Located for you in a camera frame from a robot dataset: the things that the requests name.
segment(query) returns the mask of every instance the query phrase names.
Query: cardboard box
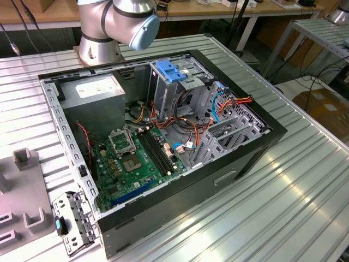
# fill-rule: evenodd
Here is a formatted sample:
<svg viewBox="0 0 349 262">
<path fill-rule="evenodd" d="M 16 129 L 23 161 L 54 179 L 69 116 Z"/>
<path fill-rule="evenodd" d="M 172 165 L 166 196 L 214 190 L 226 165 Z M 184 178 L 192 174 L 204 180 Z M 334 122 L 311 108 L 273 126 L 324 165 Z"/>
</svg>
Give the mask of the cardboard box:
<svg viewBox="0 0 349 262">
<path fill-rule="evenodd" d="M 55 0 L 23 0 L 24 4 L 28 6 L 32 13 L 43 13 Z M 20 0 L 14 0 L 18 9 L 23 9 Z M 13 4 L 10 0 L 0 0 L 0 6 L 12 7 Z"/>
<path fill-rule="evenodd" d="M 308 91 L 293 99 L 305 108 Z M 349 141 L 349 106 L 326 88 L 311 91 L 307 113 L 344 143 Z"/>
</svg>

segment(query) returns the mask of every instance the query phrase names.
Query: red cable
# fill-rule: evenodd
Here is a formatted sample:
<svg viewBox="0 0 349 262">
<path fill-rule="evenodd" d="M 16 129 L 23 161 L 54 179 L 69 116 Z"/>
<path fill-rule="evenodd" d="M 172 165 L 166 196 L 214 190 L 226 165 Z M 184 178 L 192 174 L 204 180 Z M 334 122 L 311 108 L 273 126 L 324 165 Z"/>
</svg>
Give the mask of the red cable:
<svg viewBox="0 0 349 262">
<path fill-rule="evenodd" d="M 82 131 L 84 132 L 85 137 L 86 137 L 86 139 L 87 139 L 88 155 L 89 155 L 89 168 L 90 168 L 90 170 L 91 170 L 91 168 L 92 168 L 91 144 L 90 144 L 90 142 L 89 142 L 89 138 L 88 138 L 87 131 L 86 131 L 86 129 L 82 126 L 82 124 L 80 124 L 80 123 L 75 123 L 75 124 L 78 125 L 78 126 L 82 129 Z"/>
</svg>

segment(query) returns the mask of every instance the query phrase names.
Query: aluminum table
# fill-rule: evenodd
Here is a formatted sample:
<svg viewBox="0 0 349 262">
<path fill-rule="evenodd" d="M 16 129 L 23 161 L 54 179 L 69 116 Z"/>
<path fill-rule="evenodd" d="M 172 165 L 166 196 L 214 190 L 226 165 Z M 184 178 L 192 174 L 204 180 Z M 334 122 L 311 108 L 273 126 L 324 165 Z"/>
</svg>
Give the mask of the aluminum table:
<svg viewBox="0 0 349 262">
<path fill-rule="evenodd" d="M 336 261 L 349 244 L 349 148 L 214 38 L 160 39 L 126 59 L 199 49 L 288 130 L 243 178 L 109 261 Z M 81 67 L 74 51 L 0 60 L 0 157 L 37 150 L 50 200 L 75 190 L 37 75 Z M 69 259 L 56 232 L 1 261 Z"/>
<path fill-rule="evenodd" d="M 301 35 L 294 42 L 293 47 L 288 52 L 285 60 L 287 60 L 296 51 L 297 47 L 301 44 L 305 37 L 310 38 L 328 50 L 327 55 L 321 63 L 323 66 L 326 65 L 326 61 L 331 53 L 337 55 L 339 58 L 349 57 L 349 48 L 344 45 L 344 40 L 349 39 L 349 25 L 337 26 L 327 19 L 294 20 L 290 22 L 274 51 L 272 52 L 262 73 L 263 76 L 268 74 L 276 57 L 280 53 L 282 47 L 293 30 L 298 31 L 301 33 Z"/>
</svg>

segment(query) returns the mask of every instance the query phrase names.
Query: blue pcie slot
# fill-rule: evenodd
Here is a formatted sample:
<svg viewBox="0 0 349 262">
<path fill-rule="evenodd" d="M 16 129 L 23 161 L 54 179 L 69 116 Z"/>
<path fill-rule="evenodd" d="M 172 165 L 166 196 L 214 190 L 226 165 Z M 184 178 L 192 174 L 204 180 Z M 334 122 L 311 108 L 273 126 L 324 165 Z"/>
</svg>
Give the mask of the blue pcie slot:
<svg viewBox="0 0 349 262">
<path fill-rule="evenodd" d="M 149 189 L 150 185 L 152 183 L 154 183 L 154 181 L 155 180 L 150 181 L 149 183 L 145 184 L 144 186 L 142 186 L 142 187 L 140 187 L 140 188 L 138 188 L 130 193 L 127 193 L 126 195 L 123 195 L 117 199 L 114 199 L 113 201 L 110 202 L 110 204 L 112 206 L 115 206 L 117 204 L 121 204 L 122 202 L 125 202 L 126 200 L 129 200 L 130 198 L 133 198 L 133 197 L 143 193 L 144 191 L 147 191 Z"/>
</svg>

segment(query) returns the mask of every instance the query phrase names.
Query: motherboard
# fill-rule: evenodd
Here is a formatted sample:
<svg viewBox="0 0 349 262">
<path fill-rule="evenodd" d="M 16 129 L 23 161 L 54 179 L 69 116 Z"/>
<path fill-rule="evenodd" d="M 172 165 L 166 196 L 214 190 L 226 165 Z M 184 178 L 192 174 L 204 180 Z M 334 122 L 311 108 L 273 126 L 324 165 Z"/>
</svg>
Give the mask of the motherboard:
<svg viewBox="0 0 349 262">
<path fill-rule="evenodd" d="M 183 162 L 168 148 L 158 128 L 133 133 L 125 128 L 94 145 L 93 178 L 101 212 L 186 172 Z"/>
</svg>

